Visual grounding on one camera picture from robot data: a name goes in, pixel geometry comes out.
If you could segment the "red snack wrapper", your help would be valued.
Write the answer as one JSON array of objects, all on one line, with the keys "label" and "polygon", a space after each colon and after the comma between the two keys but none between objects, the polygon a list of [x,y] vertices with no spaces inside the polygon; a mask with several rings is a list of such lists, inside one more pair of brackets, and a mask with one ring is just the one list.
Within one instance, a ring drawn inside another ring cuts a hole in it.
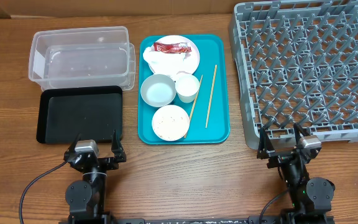
[{"label": "red snack wrapper", "polygon": [[165,54],[181,54],[191,52],[191,47],[186,42],[179,42],[174,44],[163,44],[154,42],[154,50]]}]

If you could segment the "white napkin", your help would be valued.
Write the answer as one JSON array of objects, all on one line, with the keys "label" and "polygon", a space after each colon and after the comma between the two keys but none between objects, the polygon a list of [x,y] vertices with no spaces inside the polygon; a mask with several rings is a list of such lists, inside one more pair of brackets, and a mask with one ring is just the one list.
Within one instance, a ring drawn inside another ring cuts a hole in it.
[{"label": "white napkin", "polygon": [[186,70],[185,53],[167,54],[147,47],[143,53],[144,60],[153,68],[154,73],[176,75]]}]

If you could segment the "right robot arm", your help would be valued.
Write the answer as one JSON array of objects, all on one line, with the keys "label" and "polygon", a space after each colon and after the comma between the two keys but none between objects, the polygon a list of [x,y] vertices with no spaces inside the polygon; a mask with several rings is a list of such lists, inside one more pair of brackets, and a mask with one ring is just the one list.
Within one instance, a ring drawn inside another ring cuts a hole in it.
[{"label": "right robot arm", "polygon": [[[334,218],[326,215],[331,211],[335,185],[328,179],[311,178],[306,165],[322,149],[317,136],[310,134],[298,123],[293,125],[296,144],[291,151],[277,152],[264,128],[260,130],[258,159],[268,160],[269,169],[276,168],[286,189],[271,199],[262,209],[258,223],[334,223]],[[271,204],[285,194],[291,199],[292,208],[284,208],[276,217],[265,218]]]}]

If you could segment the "white paper cup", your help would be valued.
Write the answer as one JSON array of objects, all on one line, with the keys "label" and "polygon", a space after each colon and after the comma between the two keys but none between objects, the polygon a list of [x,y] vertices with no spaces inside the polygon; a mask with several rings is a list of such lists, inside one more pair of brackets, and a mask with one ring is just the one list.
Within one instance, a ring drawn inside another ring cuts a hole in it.
[{"label": "white paper cup", "polygon": [[184,103],[192,102],[200,88],[200,81],[194,75],[185,75],[175,82],[179,99]]}]

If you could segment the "pink bowl with rice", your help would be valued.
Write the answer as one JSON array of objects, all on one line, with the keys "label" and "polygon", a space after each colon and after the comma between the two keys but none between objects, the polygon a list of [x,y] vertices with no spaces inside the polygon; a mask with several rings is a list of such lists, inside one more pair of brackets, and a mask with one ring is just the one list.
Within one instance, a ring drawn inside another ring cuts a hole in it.
[{"label": "pink bowl with rice", "polygon": [[189,127],[188,113],[177,105],[163,106],[152,117],[152,129],[164,141],[181,139],[188,132]]}]

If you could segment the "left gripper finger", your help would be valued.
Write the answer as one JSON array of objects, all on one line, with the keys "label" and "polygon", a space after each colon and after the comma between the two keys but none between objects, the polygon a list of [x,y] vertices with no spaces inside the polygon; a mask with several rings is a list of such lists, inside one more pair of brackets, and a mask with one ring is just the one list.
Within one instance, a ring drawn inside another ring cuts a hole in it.
[{"label": "left gripper finger", "polygon": [[124,148],[121,144],[121,140],[117,135],[117,131],[114,130],[112,134],[112,144],[111,144],[111,151],[114,154],[114,160],[117,163],[126,162],[127,156],[124,152]]},{"label": "left gripper finger", "polygon": [[77,142],[81,139],[81,134],[78,133],[75,137],[75,140],[70,144],[70,146],[68,147],[68,149],[65,151],[64,155],[70,155],[71,153],[75,152],[75,147]]}]

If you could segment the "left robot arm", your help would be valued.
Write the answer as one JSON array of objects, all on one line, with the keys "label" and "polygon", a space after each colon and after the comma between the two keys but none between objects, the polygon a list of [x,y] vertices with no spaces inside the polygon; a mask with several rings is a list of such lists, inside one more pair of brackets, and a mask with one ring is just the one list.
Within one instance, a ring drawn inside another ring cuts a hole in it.
[{"label": "left robot arm", "polygon": [[104,210],[107,171],[119,168],[126,161],[126,153],[116,131],[111,140],[112,157],[99,157],[94,140],[82,140],[77,136],[64,153],[63,160],[82,173],[82,179],[72,182],[66,192],[69,205],[68,223],[117,223],[114,216]]}]

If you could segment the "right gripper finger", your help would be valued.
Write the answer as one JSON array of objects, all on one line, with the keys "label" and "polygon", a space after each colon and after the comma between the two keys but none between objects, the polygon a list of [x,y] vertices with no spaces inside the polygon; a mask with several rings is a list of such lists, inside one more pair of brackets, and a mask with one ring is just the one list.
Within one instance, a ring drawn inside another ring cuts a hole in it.
[{"label": "right gripper finger", "polygon": [[307,129],[303,128],[299,123],[294,123],[293,130],[295,133],[295,140],[297,146],[302,146],[302,137],[309,136]]},{"label": "right gripper finger", "polygon": [[271,153],[275,152],[275,149],[270,141],[268,134],[264,128],[260,129],[259,132],[259,146],[257,150],[258,156],[269,156]]}]

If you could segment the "grey-white bowl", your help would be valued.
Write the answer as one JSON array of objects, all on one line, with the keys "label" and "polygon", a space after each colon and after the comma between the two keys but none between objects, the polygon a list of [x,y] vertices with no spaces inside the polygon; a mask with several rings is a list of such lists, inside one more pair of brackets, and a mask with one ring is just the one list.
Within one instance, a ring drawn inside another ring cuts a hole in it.
[{"label": "grey-white bowl", "polygon": [[147,77],[140,87],[142,99],[155,108],[169,105],[176,94],[175,82],[169,76],[162,74]]}]

